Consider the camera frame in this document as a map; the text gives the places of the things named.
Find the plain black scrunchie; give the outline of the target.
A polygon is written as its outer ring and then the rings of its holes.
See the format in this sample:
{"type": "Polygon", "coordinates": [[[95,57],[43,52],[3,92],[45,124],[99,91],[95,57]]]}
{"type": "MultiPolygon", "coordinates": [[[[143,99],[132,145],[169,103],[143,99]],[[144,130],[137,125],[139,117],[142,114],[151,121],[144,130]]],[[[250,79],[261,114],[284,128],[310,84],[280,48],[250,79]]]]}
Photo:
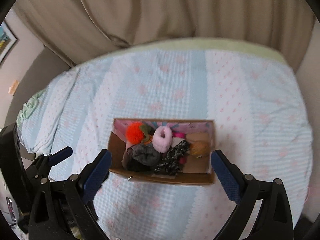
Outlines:
{"type": "Polygon", "coordinates": [[[126,169],[132,172],[153,172],[153,166],[144,165],[135,159],[132,159],[127,163],[126,169]]]}

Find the grey fuzzy scrunchie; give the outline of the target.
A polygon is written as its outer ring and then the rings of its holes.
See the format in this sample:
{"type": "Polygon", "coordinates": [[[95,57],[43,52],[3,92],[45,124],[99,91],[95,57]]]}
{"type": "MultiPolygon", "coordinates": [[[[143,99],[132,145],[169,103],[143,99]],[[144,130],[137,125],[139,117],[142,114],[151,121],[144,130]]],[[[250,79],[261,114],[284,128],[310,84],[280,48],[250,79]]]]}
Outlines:
{"type": "Polygon", "coordinates": [[[145,166],[156,165],[162,154],[153,148],[152,144],[139,144],[132,146],[132,158],[145,166]]]}

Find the beige curtain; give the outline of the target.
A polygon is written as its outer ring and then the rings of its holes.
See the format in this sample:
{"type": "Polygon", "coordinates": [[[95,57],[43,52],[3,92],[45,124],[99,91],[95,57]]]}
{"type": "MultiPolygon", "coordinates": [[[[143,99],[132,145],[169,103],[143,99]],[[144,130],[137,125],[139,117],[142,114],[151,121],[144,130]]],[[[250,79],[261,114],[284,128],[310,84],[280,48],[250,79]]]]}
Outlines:
{"type": "Polygon", "coordinates": [[[305,0],[17,0],[13,9],[68,64],[159,40],[221,37],[271,47],[297,68],[315,23],[305,0]]]}

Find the framed wall picture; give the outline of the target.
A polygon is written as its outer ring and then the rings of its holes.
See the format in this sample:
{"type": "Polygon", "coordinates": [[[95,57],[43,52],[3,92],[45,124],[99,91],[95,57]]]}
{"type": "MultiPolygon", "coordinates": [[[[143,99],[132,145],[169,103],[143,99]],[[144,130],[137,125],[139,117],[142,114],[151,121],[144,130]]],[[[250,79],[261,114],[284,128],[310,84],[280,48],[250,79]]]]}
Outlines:
{"type": "Polygon", "coordinates": [[[16,35],[11,31],[5,21],[1,23],[1,49],[0,49],[0,63],[7,58],[12,48],[18,41],[16,35]]]}

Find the black patterned scrunchie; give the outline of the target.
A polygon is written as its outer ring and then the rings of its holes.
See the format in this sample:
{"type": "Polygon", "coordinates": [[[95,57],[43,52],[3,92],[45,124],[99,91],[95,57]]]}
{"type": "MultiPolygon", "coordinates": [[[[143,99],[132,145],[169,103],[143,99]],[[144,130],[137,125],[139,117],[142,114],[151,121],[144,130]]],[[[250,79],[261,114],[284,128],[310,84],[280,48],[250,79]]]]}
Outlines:
{"type": "Polygon", "coordinates": [[[165,157],[154,168],[155,174],[174,176],[182,167],[180,159],[184,158],[189,151],[190,143],[182,140],[171,148],[165,157]]]}

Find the green pillow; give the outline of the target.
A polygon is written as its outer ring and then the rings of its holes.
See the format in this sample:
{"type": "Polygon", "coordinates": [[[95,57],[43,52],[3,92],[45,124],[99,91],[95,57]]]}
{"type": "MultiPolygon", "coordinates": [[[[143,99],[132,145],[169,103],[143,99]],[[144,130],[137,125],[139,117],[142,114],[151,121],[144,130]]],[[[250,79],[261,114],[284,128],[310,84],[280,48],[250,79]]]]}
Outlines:
{"type": "Polygon", "coordinates": [[[28,119],[29,116],[35,111],[37,106],[39,105],[39,98],[46,92],[46,89],[40,90],[35,93],[27,102],[25,102],[22,106],[18,114],[18,118],[20,120],[28,119]]]}

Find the green mattress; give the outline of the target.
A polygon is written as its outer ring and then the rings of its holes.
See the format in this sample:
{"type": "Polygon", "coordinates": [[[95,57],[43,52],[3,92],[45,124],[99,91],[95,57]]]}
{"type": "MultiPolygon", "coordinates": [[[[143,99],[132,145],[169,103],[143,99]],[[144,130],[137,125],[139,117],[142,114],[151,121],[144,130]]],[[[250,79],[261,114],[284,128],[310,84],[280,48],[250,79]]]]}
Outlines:
{"type": "Polygon", "coordinates": [[[201,37],[192,37],[192,38],[176,38],[170,40],[163,40],[157,42],[151,42],[148,44],[142,44],[137,46],[132,46],[130,48],[125,48],[121,50],[116,50],[111,53],[107,53],[96,57],[93,61],[99,61],[107,57],[112,57],[116,55],[123,54],[132,54],[137,51],[150,51],[150,50],[225,50],[233,51],[243,54],[252,54],[257,57],[263,57],[266,59],[276,60],[285,65],[289,63],[286,61],[284,55],[279,51],[263,46],[260,44],[232,40],[227,38],[201,38],[201,37]]]}

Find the orange green pompom scrunchie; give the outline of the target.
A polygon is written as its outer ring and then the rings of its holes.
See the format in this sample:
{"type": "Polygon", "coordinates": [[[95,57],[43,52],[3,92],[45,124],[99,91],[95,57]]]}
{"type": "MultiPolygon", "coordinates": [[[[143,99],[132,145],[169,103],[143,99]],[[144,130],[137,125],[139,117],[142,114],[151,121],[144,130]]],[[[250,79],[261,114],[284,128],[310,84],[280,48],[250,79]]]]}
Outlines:
{"type": "Polygon", "coordinates": [[[125,132],[126,140],[133,144],[149,144],[152,142],[153,134],[155,130],[142,122],[131,123],[125,132]]]}

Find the brown fluffy scrunchie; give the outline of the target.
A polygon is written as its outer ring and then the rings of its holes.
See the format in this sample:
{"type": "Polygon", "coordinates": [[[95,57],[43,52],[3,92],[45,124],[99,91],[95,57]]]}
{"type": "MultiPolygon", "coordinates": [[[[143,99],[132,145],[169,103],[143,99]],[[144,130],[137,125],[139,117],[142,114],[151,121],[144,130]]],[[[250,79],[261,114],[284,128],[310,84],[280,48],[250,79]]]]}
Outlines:
{"type": "Polygon", "coordinates": [[[195,158],[207,156],[210,153],[210,144],[207,141],[195,141],[190,144],[189,154],[195,158]]]}

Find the pink fluffy scrunchie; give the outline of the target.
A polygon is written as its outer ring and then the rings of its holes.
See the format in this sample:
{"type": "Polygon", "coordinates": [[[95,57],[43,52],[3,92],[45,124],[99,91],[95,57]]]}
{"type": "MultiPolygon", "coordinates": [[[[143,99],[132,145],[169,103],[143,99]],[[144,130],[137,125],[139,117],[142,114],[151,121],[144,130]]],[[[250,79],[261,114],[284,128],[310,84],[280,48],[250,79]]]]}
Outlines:
{"type": "Polygon", "coordinates": [[[167,152],[171,146],[172,138],[172,130],[168,126],[159,126],[153,134],[153,148],[159,153],[167,152]]]}

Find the cardboard box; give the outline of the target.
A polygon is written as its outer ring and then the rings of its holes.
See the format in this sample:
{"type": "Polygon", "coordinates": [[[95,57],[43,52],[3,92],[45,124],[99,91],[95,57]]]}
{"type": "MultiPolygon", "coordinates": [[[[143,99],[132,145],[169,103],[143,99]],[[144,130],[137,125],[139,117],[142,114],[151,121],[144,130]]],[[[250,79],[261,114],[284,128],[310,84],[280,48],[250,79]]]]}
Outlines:
{"type": "Polygon", "coordinates": [[[116,118],[108,142],[111,172],[129,181],[210,185],[214,144],[213,120],[116,118]]]}

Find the magenta scrunchie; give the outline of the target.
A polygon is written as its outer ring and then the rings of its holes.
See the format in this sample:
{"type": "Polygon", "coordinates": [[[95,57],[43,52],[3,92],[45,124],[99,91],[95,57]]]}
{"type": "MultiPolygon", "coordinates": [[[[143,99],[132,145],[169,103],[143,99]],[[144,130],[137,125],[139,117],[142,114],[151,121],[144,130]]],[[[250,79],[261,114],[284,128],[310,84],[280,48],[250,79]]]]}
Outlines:
{"type": "Polygon", "coordinates": [[[173,132],[173,133],[172,133],[172,137],[173,137],[173,138],[181,138],[181,139],[185,139],[186,134],[184,134],[184,133],[180,133],[180,132],[173,132]]]}

